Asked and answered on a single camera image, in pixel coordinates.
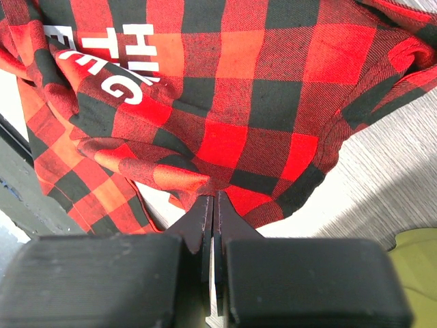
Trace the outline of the red black plaid shirt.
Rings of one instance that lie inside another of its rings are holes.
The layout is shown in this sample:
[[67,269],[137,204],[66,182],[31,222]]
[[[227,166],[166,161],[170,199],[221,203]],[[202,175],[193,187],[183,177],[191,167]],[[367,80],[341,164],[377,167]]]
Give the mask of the red black plaid shirt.
[[436,15],[394,1],[2,1],[43,194],[88,234],[224,191],[292,215],[345,140],[436,86]]

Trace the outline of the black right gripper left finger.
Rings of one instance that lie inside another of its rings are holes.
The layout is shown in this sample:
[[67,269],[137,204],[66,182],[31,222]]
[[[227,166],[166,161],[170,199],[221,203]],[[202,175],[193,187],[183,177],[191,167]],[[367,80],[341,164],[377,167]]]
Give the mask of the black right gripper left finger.
[[1,283],[1,326],[204,327],[213,203],[160,234],[28,242]]

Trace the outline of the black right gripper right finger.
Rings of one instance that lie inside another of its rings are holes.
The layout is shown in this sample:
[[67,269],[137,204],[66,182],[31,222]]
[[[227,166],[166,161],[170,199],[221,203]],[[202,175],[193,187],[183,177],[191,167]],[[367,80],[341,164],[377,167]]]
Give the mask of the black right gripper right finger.
[[362,238],[267,238],[214,200],[218,312],[226,327],[411,327],[387,252]]

